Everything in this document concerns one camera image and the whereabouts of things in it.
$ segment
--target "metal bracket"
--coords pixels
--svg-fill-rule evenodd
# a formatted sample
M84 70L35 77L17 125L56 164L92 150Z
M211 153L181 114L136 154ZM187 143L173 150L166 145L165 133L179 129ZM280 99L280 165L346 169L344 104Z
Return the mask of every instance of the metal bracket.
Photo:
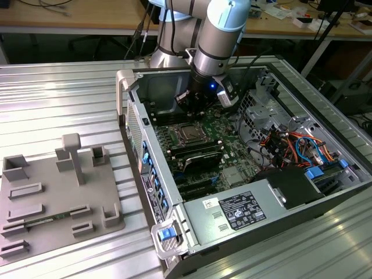
M120 70L116 73L116 110L119 116L123 115L123 87L124 92L131 90L136 80L132 70Z
M178 243L175 248L171 248L169 242L174 240L174 239L168 239L166 241L160 241L159 239L159 231L173 227L178 235ZM158 257L162 260L165 260L169 257L173 256L179 256L183 255L186 252L188 252L188 245L187 245L187 240L185 237L182 235L181 228L176 220L175 217L175 212L173 211L171 214L171 217L167 220L165 220L162 223L155 224L151 228L151 236L153 243L155 244L155 250L156 253L158 254Z
M186 62L191 66L194 62L194 57L196 54L196 48L187 48L185 49L186 53L188 54L188 58L186 58Z

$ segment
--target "robotic arm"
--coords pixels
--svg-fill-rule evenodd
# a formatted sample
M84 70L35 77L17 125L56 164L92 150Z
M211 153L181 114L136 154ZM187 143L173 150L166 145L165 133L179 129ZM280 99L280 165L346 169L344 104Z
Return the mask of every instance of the robotic arm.
M183 51L183 48L195 47L195 41L198 39L196 49L188 50L192 66L191 77L187 90L176 96L179 106L195 115L211 105L216 94L224 108L234 105L238 100L238 89L226 74L226 68L245 30L251 1L150 0L150 2L163 9L162 15L166 9L173 10L177 23L177 38L181 41L176 46L170 46L170 40L167 40L169 32L172 31L172 28L167 28L170 22L168 11L169 15L165 17L160 15L160 20L165 18L165 22L161 22L159 28L162 28L163 24L167 25L163 35L166 39L164 43L158 41L158 51L172 55L170 51L172 47L176 51Z

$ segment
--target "table leg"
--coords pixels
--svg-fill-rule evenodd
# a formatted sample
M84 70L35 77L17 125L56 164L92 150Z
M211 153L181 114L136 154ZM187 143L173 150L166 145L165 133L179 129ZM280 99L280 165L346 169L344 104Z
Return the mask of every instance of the table leg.
M8 59L5 54L4 47L2 45L2 42L0 41L0 65L6 65L9 64Z
M342 85L337 89L337 91L335 92L335 94L333 94L333 96L330 97L330 101L332 103L336 103L339 100L339 98L342 96L343 90L346 89L346 88L349 88L349 86L351 85L351 83L353 81L355 81L359 77L359 75L361 74L361 72L364 70L364 68L366 66L368 66L370 64L371 61L372 61L372 51L370 51L367 54L367 56L359 63L359 65L350 74L350 76L348 77L348 79L345 80L344 83L342 83Z
M303 68L303 70L301 72L301 75L303 75L304 77L307 77L307 75L310 73L310 71L312 70L312 68L315 66L316 62L318 62L318 60L321 57L321 55L323 54L323 52L329 46L330 42L331 42L331 40L324 40L320 44L320 46L314 52L313 56L310 58L310 60L306 64L306 66Z

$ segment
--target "blue cable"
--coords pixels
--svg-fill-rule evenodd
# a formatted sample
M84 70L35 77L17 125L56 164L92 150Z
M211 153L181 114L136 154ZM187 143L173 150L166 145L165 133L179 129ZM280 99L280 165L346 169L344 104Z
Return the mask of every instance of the blue cable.
M319 154L319 156L321 157L321 159L322 159L323 161L329 163L328 159L327 159L324 155L321 154L320 149L319 149L319 146L316 144L316 142L315 142L312 138L308 138L308 137L302 137L302 138L303 138L303 139L306 139L306 140L308 140L308 141L310 141L310 142L315 146L316 151L318 152L318 154ZM297 151L297 154L298 154L298 156L300 156L302 159L308 161L308 162L310 163L311 166L313 166L312 161L311 161L310 159L308 159L308 158L302 156L302 154L301 154L300 151L299 151L299 147L298 147L298 145L299 145L299 141L300 141L302 138L299 138L299 139L296 141L296 151Z

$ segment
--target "electronic equipment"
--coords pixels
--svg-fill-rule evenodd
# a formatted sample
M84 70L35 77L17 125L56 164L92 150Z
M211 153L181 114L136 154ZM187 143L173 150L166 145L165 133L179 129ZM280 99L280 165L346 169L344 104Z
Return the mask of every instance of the electronic equipment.
M308 26L313 22L313 19L308 17L296 17L293 19L293 24L299 28L308 28Z
M371 164L278 64L248 71L250 86L234 110L214 96L198 117L176 101L192 78L189 68L118 72L117 96L121 85L129 90L126 108L117 100L121 132L167 278L316 218L372 184ZM230 68L232 82L243 71Z

